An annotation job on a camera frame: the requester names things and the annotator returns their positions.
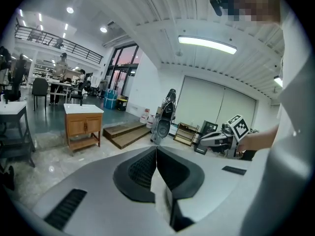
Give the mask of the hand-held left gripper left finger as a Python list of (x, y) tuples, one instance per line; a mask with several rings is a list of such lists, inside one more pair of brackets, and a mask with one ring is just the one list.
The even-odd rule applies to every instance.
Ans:
[(113, 182), (128, 199), (154, 204), (155, 194), (151, 192), (151, 183), (156, 168), (156, 148), (149, 147), (120, 163), (114, 170)]

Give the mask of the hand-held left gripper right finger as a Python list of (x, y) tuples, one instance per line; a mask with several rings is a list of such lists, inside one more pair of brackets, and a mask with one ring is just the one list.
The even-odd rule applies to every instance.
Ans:
[(179, 200), (194, 197), (204, 182), (205, 174), (197, 164), (164, 147), (157, 147), (157, 169), (167, 186), (169, 225), (178, 232), (194, 223), (182, 214)]

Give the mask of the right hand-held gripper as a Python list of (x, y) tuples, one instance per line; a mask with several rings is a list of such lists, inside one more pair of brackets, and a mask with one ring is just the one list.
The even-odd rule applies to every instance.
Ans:
[(249, 128), (241, 115), (236, 115), (223, 123), (220, 131), (204, 135), (200, 144), (220, 153), (226, 158), (234, 159), (239, 142), (249, 133)]

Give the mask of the person's right forearm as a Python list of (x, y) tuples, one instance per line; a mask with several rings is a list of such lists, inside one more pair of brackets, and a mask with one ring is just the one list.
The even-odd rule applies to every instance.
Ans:
[(237, 152), (243, 152), (246, 150), (261, 150), (270, 148), (275, 140), (279, 126), (276, 125), (272, 129), (264, 132), (247, 134), (240, 142), (237, 148)]

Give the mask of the black cabinet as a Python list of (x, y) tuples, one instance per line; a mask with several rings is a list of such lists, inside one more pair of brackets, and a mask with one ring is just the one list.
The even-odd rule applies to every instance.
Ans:
[(207, 148), (200, 144), (200, 139), (209, 133), (215, 132), (217, 130), (217, 128), (218, 128), (217, 124), (211, 123), (211, 122), (206, 121), (206, 120), (203, 122), (201, 130), (198, 132), (196, 142), (194, 144), (194, 151), (195, 152), (202, 154), (202, 155), (206, 154)]

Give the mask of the wooden slatted rack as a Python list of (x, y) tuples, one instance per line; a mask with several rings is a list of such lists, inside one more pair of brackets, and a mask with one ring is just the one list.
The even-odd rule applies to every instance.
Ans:
[(199, 125), (191, 126), (185, 123), (180, 122), (176, 134), (173, 138), (174, 141), (182, 143), (187, 146), (191, 146), (195, 136), (199, 130)]

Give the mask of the wooden step platform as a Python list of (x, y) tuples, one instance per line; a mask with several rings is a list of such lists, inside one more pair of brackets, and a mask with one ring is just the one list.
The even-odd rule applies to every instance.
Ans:
[(144, 123), (130, 122), (104, 128), (102, 135), (117, 148), (124, 149), (149, 134), (150, 131)]

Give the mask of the person's white shirt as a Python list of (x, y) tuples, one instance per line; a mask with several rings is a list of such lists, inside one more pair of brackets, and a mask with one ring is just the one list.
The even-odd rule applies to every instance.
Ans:
[(287, 228), (315, 171), (315, 56), (290, 8), (281, 8), (280, 26), (285, 44), (280, 122), (242, 236), (270, 236)]

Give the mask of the black grey scooter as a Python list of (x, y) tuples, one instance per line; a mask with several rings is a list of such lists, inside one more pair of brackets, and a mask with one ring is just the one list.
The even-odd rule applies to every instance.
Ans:
[(176, 107), (176, 90), (171, 88), (167, 96), (162, 100), (160, 113), (157, 114), (151, 130), (151, 142), (159, 145), (161, 140), (169, 134), (171, 122), (175, 120)]

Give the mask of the wooden cabinet with white top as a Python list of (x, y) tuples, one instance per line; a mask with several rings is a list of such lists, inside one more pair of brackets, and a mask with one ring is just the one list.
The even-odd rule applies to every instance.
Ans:
[(64, 104), (65, 136), (72, 152), (100, 146), (104, 111), (91, 104)]

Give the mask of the black storage box yellow lid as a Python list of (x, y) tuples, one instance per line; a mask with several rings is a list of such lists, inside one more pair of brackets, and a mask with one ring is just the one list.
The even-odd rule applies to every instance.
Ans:
[(119, 111), (125, 111), (128, 103), (128, 97), (120, 95), (116, 100), (116, 109)]

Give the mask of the blue barrel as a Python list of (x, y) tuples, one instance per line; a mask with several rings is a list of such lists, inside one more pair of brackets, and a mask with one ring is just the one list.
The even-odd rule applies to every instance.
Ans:
[(104, 107), (106, 109), (115, 109), (118, 92), (113, 89), (107, 89), (104, 95)]

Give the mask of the black office chair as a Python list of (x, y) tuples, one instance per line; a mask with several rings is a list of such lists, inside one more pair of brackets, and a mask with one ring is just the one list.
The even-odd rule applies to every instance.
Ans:
[(88, 81), (84, 81), (78, 88), (72, 88), (70, 90), (70, 100), (78, 99), (80, 101), (83, 100), (83, 89), (87, 85)]

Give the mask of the grey table with white top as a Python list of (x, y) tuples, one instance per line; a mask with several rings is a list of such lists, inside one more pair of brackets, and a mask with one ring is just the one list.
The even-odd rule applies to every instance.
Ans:
[(0, 131), (0, 159), (24, 156), (34, 168), (32, 153), (35, 146), (28, 124), (27, 103), (0, 103), (0, 124), (3, 124), (3, 131)]

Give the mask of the black mezzanine railing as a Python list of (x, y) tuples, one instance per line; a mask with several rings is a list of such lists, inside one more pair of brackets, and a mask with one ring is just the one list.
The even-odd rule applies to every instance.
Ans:
[(40, 31), (37, 29), (21, 26), (19, 24), (15, 25), (15, 38), (53, 47), (64, 52), (74, 54), (78, 57), (89, 60), (96, 64), (100, 64), (103, 58), (102, 55), (88, 48), (85, 48), (77, 43), (74, 43), (72, 41), (69, 41), (62, 37), (58, 37), (54, 34), (50, 34), (45, 31)]

